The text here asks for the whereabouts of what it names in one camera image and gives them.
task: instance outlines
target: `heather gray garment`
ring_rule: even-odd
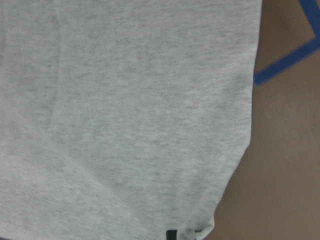
[[[202,240],[250,142],[260,0],[0,0],[0,236]]]

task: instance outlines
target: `blue stripe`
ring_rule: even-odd
[[[280,59],[276,63],[270,65],[265,70],[257,73],[253,76],[253,81],[256,85],[261,85],[264,82],[268,81],[270,78],[279,74],[283,70],[291,67],[297,62],[301,61],[303,58],[312,54],[316,50],[320,49],[320,39],[314,39],[309,43],[303,45],[297,50],[291,52],[284,58]]]
[[[320,9],[316,0],[299,0],[317,38],[320,38]]]
[[[316,38],[253,75],[253,82],[258,86],[320,49],[320,8],[316,0],[299,1]]]

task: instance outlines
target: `gray t-shirt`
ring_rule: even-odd
[[[202,240],[250,142],[259,0],[0,0],[0,237]]]

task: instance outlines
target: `clothing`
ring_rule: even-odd
[[[250,142],[260,14],[0,1],[0,236],[203,240]]]

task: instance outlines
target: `black object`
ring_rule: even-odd
[[[177,240],[177,230],[166,231],[166,240]]]

